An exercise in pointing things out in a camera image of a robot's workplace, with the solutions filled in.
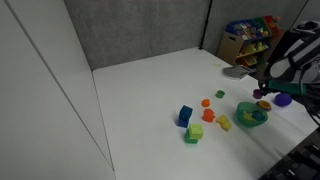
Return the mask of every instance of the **white wall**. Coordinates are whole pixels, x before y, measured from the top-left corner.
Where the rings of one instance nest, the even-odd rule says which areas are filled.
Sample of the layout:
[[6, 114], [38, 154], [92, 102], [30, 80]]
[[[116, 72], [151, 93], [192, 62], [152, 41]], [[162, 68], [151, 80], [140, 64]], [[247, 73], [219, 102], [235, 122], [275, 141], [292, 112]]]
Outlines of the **white wall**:
[[293, 25], [293, 28], [301, 21], [320, 21], [320, 0], [309, 0], [300, 16]]
[[0, 179], [115, 180], [2, 0], [0, 26]]
[[8, 0], [112, 165], [95, 85], [63, 0]]

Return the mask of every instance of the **orange block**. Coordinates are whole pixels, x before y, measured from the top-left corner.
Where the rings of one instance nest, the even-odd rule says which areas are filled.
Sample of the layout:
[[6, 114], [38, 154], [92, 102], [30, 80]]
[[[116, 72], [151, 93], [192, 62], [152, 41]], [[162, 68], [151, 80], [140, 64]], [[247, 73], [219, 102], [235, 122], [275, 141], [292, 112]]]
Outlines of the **orange block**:
[[215, 115], [212, 109], [205, 109], [203, 111], [202, 120], [206, 122], [212, 122], [214, 118], [215, 118]]
[[209, 100], [209, 99], [204, 99], [204, 100], [202, 100], [201, 105], [202, 105], [203, 107], [209, 107], [209, 106], [210, 106], [210, 100]]

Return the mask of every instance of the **green bowl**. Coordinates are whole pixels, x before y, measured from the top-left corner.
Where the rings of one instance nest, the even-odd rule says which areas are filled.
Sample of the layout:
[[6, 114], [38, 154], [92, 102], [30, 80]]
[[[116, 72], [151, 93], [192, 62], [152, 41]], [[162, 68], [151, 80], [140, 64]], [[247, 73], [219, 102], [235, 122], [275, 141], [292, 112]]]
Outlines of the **green bowl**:
[[[246, 111], [247, 113], [252, 113], [254, 111], [260, 111], [262, 113], [262, 115], [264, 116], [264, 118], [260, 121], [247, 120], [243, 117], [244, 111]], [[266, 122], [268, 120], [268, 115], [265, 110], [261, 109], [256, 104], [249, 103], [249, 102], [242, 102], [242, 103], [239, 103], [238, 107], [237, 107], [237, 118], [238, 118], [239, 122], [241, 124], [243, 124], [244, 126], [255, 127], [255, 126], [259, 126], [259, 125], [263, 124], [264, 122]]]

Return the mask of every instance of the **purple ball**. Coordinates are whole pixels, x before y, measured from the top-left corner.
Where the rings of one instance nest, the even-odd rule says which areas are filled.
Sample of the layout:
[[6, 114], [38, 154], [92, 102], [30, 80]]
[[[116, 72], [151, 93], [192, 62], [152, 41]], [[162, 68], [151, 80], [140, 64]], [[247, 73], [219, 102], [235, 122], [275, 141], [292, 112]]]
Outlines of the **purple ball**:
[[278, 94], [274, 99], [274, 104], [280, 107], [288, 106], [289, 104], [291, 104], [291, 102], [292, 102], [291, 96], [286, 93]]

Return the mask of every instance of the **cube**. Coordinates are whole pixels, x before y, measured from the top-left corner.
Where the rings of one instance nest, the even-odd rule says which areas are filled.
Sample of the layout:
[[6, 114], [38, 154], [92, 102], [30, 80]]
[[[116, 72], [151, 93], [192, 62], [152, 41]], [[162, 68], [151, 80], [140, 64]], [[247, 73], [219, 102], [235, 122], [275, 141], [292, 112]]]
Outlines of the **cube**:
[[179, 127], [187, 128], [188, 125], [189, 125], [189, 121], [181, 121], [181, 120], [179, 119], [179, 121], [178, 121], [178, 126], [179, 126]]
[[197, 144], [198, 143], [198, 139], [190, 139], [189, 130], [186, 131], [184, 139], [185, 139], [185, 142], [188, 144]]
[[201, 124], [191, 124], [188, 128], [190, 139], [201, 139], [203, 136], [203, 130]]
[[192, 114], [192, 108], [188, 106], [183, 106], [179, 113], [179, 120], [189, 121]]

